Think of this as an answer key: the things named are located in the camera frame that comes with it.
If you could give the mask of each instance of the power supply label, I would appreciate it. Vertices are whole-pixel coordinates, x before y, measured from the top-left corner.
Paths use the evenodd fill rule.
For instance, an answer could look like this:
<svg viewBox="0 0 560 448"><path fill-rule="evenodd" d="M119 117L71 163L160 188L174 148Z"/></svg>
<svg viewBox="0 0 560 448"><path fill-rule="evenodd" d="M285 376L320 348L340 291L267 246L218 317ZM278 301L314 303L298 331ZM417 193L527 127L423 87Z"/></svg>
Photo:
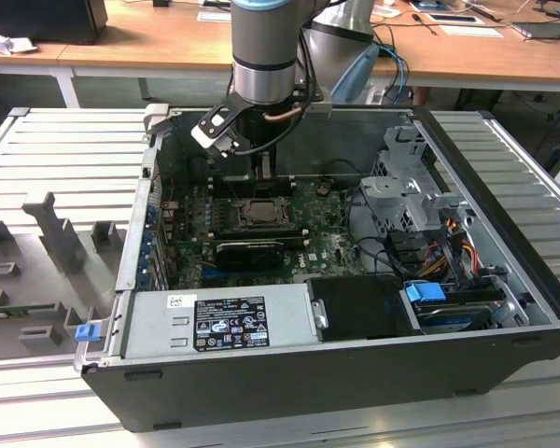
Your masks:
<svg viewBox="0 0 560 448"><path fill-rule="evenodd" d="M270 345L263 297L195 301L193 348L198 352Z"/></svg>

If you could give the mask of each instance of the blue drive bracket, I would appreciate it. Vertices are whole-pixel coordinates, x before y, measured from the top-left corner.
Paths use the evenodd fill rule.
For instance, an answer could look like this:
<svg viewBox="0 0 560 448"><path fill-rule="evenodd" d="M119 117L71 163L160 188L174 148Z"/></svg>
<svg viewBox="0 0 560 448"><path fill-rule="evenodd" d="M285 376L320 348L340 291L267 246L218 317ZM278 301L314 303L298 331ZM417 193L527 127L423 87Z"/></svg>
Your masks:
<svg viewBox="0 0 560 448"><path fill-rule="evenodd" d="M410 303L416 301L445 301L446 296L439 283L413 283L405 288Z"/></svg>
<svg viewBox="0 0 560 448"><path fill-rule="evenodd" d="M100 340L102 324L83 324L77 327L75 341L78 343L97 343Z"/></svg>

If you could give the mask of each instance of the floor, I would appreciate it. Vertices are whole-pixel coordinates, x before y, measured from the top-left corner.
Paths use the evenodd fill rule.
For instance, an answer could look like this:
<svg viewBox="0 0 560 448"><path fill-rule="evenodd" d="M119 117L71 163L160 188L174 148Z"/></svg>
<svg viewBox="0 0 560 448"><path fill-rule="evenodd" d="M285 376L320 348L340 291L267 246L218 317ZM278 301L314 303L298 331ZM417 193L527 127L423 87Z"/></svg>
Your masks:
<svg viewBox="0 0 560 448"><path fill-rule="evenodd" d="M171 105L211 105L226 89L226 82L205 80L150 79L150 93L154 102ZM75 87L83 107L144 107L139 85L132 78L83 77L75 79ZM427 106L433 110L452 109L459 90L434 89ZM493 114L514 138L534 154L540 163L548 160L552 147L560 142L560 123L540 145L551 129L560 110L560 93L543 93L536 102L537 92L504 92ZM487 108L490 91L477 91L466 110ZM0 75L0 122L14 106L64 107L58 85L53 77Z"/></svg>

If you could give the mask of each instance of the wooden desk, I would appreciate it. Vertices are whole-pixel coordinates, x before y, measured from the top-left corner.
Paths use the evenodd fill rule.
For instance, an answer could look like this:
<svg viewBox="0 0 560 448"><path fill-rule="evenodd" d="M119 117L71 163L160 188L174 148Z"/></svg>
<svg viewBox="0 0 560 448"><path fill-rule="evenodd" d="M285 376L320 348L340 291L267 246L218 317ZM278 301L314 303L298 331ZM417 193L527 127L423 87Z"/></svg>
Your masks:
<svg viewBox="0 0 560 448"><path fill-rule="evenodd" d="M231 68L231 25L197 21L197 5L154 8L150 1L105 0L108 25L94 46L40 45L40 51L10 58L0 55L0 73L56 77L68 106L78 106L73 77L164 77L228 79ZM505 21L546 21L529 2L479 0ZM411 68L409 84L428 87L560 91L560 42L524 41L512 28L497 28L504 38L433 35L416 24L402 0L404 13L383 23L392 27L399 54ZM486 25L502 26L479 16ZM373 16L374 21L381 18ZM385 26L377 28L390 42ZM373 82L386 83L395 73L393 61L381 60Z"/></svg>
<svg viewBox="0 0 560 448"><path fill-rule="evenodd" d="M473 37L447 35L439 26L432 26L438 35L433 35L424 26L393 26L399 54L406 59L411 68L410 84L429 87L467 87L498 90L554 90L560 91L560 42L524 40L523 36L511 28L498 28L510 21L548 21L551 18L533 11L533 2L529 2L520 13L514 14L523 3L520 0L481 0L478 3L490 9L502 18L502 23L495 23L473 12L473 15L493 25L504 37ZM401 10L411 8L399 2ZM419 14L427 24L434 23ZM373 21L388 25L415 23L412 14L404 13L395 19L381 21L377 16ZM390 43L390 34L386 26L376 28L378 35ZM380 61L375 66L374 74L393 76L394 63Z"/></svg>
<svg viewBox="0 0 560 448"><path fill-rule="evenodd" d="M197 6L106 0L108 24L94 46L69 45L62 65L225 70L232 64L231 25L197 21Z"/></svg>

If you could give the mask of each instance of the copper pipe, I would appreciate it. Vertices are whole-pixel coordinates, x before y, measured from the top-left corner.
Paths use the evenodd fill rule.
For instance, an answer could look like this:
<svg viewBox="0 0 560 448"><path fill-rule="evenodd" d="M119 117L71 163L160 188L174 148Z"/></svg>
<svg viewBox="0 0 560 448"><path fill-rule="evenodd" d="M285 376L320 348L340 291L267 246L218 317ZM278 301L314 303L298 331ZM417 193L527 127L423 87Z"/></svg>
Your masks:
<svg viewBox="0 0 560 448"><path fill-rule="evenodd" d="M294 117L300 112L302 112L302 107L299 106L299 107L295 107L294 109L290 109L287 112L279 115L263 114L263 118L270 123L277 123L278 121L284 121L285 119Z"/></svg>

